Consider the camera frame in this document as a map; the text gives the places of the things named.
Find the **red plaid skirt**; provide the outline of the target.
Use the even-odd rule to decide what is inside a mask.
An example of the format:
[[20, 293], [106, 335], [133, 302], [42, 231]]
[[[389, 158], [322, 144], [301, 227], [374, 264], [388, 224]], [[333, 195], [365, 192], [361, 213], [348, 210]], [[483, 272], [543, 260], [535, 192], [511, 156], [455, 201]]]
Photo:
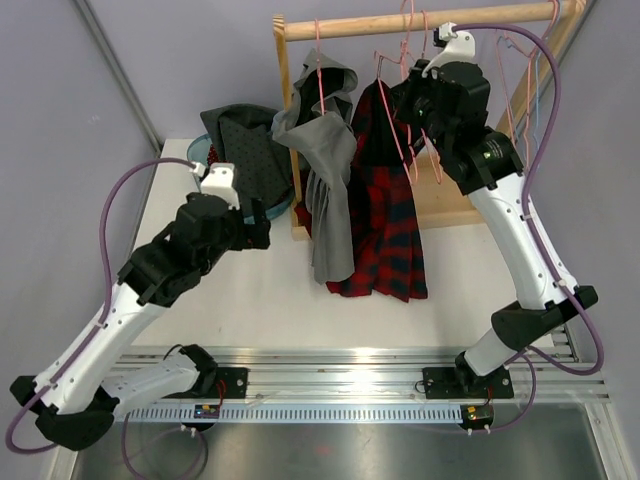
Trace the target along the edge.
[[415, 202], [407, 170], [417, 129], [394, 117], [391, 88], [374, 81], [358, 101], [351, 122], [357, 141], [348, 198], [355, 272], [327, 289], [343, 297], [378, 293], [407, 302], [428, 289]]

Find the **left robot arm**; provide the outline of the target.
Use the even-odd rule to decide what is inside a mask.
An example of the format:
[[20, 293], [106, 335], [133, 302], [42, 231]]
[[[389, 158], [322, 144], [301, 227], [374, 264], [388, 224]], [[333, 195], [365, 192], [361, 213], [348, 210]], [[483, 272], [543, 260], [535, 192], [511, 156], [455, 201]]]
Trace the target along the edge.
[[119, 378], [109, 372], [131, 343], [178, 298], [198, 286], [228, 251], [266, 250], [270, 227], [263, 203], [254, 221], [227, 200], [191, 193], [153, 239], [117, 274], [105, 302], [47, 370], [20, 376], [10, 391], [51, 446], [80, 451], [95, 444], [114, 421], [165, 397], [208, 398], [223, 392], [218, 364], [196, 344]]

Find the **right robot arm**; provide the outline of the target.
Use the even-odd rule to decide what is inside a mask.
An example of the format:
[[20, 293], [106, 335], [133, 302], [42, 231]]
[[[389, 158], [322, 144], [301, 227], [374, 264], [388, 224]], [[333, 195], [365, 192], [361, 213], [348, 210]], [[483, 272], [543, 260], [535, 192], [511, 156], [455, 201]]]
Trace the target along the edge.
[[483, 217], [515, 287], [515, 301], [492, 314], [490, 329], [446, 376], [449, 390], [479, 397], [501, 379], [507, 361], [595, 305], [598, 295], [562, 267], [539, 225], [515, 147], [486, 123], [490, 84], [478, 65], [419, 60], [392, 91], [397, 118], [431, 141], [445, 174]]

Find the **blue wire hanger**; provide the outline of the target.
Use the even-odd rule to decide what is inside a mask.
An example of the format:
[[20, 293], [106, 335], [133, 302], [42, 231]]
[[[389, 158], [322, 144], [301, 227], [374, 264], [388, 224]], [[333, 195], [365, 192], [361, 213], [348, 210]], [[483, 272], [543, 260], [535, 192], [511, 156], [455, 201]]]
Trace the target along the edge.
[[[553, 33], [558, 20], [560, 18], [560, 14], [562, 13], [561, 2], [558, 0], [552, 0], [551, 4], [553, 5], [553, 15], [549, 20], [544, 33], [541, 36], [541, 39], [547, 43], [550, 35]], [[535, 47], [528, 54], [527, 58], [529, 59], [529, 63], [527, 66], [527, 73], [531, 74], [532, 77], [530, 80], [532, 82], [529, 83], [530, 89], [527, 93], [527, 104], [526, 104], [526, 112], [525, 112], [525, 126], [522, 129], [521, 135], [524, 137], [526, 141], [530, 138], [533, 138], [534, 144], [536, 146], [539, 145], [539, 140], [537, 138], [537, 132], [539, 128], [539, 102], [540, 102], [540, 63], [541, 63], [542, 51]]]

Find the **grey pleated skirt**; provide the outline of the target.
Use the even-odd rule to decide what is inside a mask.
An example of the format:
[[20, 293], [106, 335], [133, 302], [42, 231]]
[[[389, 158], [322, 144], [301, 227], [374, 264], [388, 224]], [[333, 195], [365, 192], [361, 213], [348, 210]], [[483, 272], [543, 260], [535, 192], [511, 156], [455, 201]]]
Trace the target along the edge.
[[309, 51], [293, 84], [288, 109], [276, 114], [273, 140], [297, 151], [310, 168], [304, 204], [311, 214], [312, 260], [317, 283], [340, 282], [355, 271], [347, 187], [357, 142], [350, 93], [351, 68], [321, 53], [326, 114], [321, 115], [316, 50]]

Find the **dark grey dotted skirt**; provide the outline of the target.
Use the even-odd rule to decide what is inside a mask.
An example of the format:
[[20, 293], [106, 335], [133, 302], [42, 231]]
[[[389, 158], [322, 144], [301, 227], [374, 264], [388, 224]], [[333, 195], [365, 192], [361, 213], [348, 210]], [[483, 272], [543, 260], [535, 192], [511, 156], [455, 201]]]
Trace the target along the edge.
[[293, 191], [289, 150], [272, 138], [277, 111], [255, 104], [231, 104], [200, 113], [220, 162], [238, 170], [236, 189], [241, 205], [259, 199], [267, 209]]

